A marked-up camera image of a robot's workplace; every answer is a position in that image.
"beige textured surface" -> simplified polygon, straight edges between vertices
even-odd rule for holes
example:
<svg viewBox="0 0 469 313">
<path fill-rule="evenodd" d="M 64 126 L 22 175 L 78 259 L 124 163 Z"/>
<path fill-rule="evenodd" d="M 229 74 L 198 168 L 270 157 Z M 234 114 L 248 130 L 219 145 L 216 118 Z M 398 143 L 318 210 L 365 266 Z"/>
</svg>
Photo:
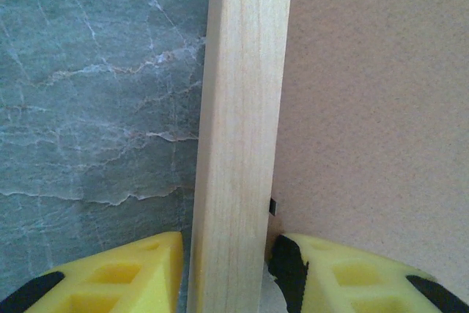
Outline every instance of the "beige textured surface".
<svg viewBox="0 0 469 313">
<path fill-rule="evenodd" d="M 469 0 L 292 0 L 271 234 L 420 267 L 469 301 Z"/>
</svg>

